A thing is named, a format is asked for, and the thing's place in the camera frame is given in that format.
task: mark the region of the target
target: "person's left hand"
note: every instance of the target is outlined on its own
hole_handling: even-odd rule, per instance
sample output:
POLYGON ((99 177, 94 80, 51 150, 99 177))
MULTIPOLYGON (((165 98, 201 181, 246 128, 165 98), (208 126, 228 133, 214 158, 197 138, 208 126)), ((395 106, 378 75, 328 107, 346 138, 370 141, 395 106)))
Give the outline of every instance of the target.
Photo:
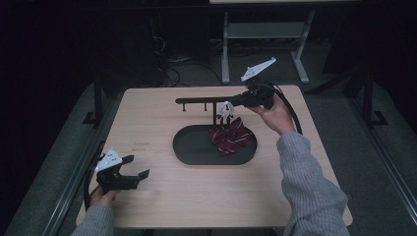
POLYGON ((110 190, 107 194, 103 194, 103 189, 99 187, 91 196, 89 204, 91 206, 104 206, 111 207, 113 201, 116 199, 116 195, 120 193, 120 190, 110 190))

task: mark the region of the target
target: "gray floor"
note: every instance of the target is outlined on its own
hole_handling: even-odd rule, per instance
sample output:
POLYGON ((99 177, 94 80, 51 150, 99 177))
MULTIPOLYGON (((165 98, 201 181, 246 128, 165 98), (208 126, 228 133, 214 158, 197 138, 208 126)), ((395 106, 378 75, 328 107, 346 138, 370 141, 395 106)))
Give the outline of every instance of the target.
MULTIPOLYGON (((305 49, 302 59, 311 79, 308 85, 299 82, 289 55, 290 49, 291 45, 284 45, 275 49, 260 50, 245 57, 230 57, 230 84, 241 85, 239 78, 248 66, 267 61, 271 56, 275 57, 277 62, 261 76, 279 85, 297 85, 305 91, 333 78, 333 75, 322 74, 328 55, 328 44, 309 44, 305 49)), ((221 75, 218 55, 211 58, 209 67, 221 75)), ((220 86, 213 71, 196 64, 195 61, 173 68, 180 73, 181 83, 188 86, 220 86)), ((356 104, 361 102, 361 95, 355 99, 347 99, 342 95, 344 85, 345 83, 341 83, 318 95, 305 95, 305 99, 340 187, 349 197, 349 208, 354 222, 348 229, 351 235, 417 235, 417 227, 392 185, 372 134, 379 137, 414 193, 417 192, 417 177, 414 174, 414 166, 417 164, 417 136, 395 110, 389 95, 377 85, 374 108, 383 112, 389 125, 376 127, 370 132, 356 108, 356 104)), ((100 141, 105 141, 121 97, 122 94, 117 98, 104 99, 105 120, 99 129, 94 129, 92 125, 82 124, 86 113, 93 111, 92 86, 86 89, 34 180, 7 235, 49 234, 45 228, 53 224, 49 220, 51 215, 56 215, 53 214, 56 206, 63 204, 66 187, 74 184, 68 180, 81 161, 80 156, 85 156, 96 148, 100 141)), ((82 201, 80 191, 70 204, 62 225, 55 225, 59 228, 58 235, 69 235, 74 230, 82 201)), ((115 235, 142 235, 143 232, 141 229, 115 229, 115 235)), ((158 233, 193 235, 195 232, 158 233)), ((239 231, 230 231, 228 235, 241 234, 239 231)))

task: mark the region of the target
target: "jewelry stand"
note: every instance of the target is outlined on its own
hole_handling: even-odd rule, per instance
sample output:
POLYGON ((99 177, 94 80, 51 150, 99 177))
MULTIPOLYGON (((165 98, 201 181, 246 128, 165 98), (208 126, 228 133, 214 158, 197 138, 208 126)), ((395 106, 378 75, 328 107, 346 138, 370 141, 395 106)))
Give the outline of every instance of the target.
POLYGON ((216 122, 217 103, 224 102, 230 97, 195 97, 177 98, 175 102, 185 104, 203 103, 205 111, 207 104, 212 103, 212 125, 191 125, 181 129, 174 137, 173 147, 175 155, 179 160, 189 165, 241 165, 250 161, 258 146, 257 138, 252 132, 252 137, 245 147, 237 145, 237 150, 233 154, 221 156, 217 146, 212 143, 209 130, 220 128, 216 122))

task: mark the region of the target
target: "gray sweater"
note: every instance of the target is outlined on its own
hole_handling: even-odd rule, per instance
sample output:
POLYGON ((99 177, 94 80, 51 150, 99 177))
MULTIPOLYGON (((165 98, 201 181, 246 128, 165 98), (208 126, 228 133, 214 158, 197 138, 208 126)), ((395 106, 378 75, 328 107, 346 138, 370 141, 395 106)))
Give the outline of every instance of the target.
MULTIPOLYGON (((298 133, 286 133, 276 147, 281 156, 282 192, 292 209, 284 235, 349 235, 342 220, 347 198, 323 176, 311 155, 310 142, 298 133)), ((91 206, 73 235, 113 235, 112 209, 91 206)))

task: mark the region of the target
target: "floor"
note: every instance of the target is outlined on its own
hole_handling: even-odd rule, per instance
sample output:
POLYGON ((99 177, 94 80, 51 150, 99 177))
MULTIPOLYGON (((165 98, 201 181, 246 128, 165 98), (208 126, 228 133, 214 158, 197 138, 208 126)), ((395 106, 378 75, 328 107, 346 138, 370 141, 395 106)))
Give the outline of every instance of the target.
MULTIPOLYGON (((301 84, 289 54, 293 46, 292 43, 282 42, 274 48, 251 47, 231 54, 230 84, 241 85, 239 78, 248 66, 267 61, 272 56, 277 62, 260 76, 278 85, 297 85, 302 91, 307 91, 335 77, 322 74, 330 44, 310 43, 305 48, 302 61, 311 82, 301 84)), ((178 55, 175 60, 185 56, 178 55)), ((208 62, 190 59, 171 64, 170 68, 175 71, 167 70, 168 77, 162 87, 175 84, 177 87, 221 86, 218 81, 218 75, 221 75, 218 53, 213 53, 208 62), (175 83, 178 75, 180 81, 175 83)), ((417 177, 413 167, 417 164, 414 158, 417 136, 395 110, 387 92, 378 85, 374 85, 374 110, 384 114, 388 125, 369 129, 361 117, 362 95, 346 98, 342 92, 346 82, 320 94, 305 94, 305 99, 340 187, 349 198, 348 205, 354 221, 348 230, 355 236, 417 235, 416 224, 385 168, 382 158, 384 152, 378 148, 378 144, 381 144, 411 192, 416 193, 417 177)), ((121 92, 115 97, 103 98, 104 119, 95 129, 92 125, 83 124, 86 114, 93 111, 93 87, 91 85, 86 89, 46 157, 6 235, 71 234, 76 227, 78 211, 83 207, 83 171, 77 168, 86 161, 83 158, 94 154, 100 142, 105 142, 122 97, 121 92)), ((250 232, 249 235, 266 235, 263 230, 250 232)), ((146 233, 143 229, 115 229, 115 235, 146 233)), ((160 230, 155 231, 154 235, 199 235, 199 232, 160 230)), ((242 234, 234 229, 228 235, 242 234)))

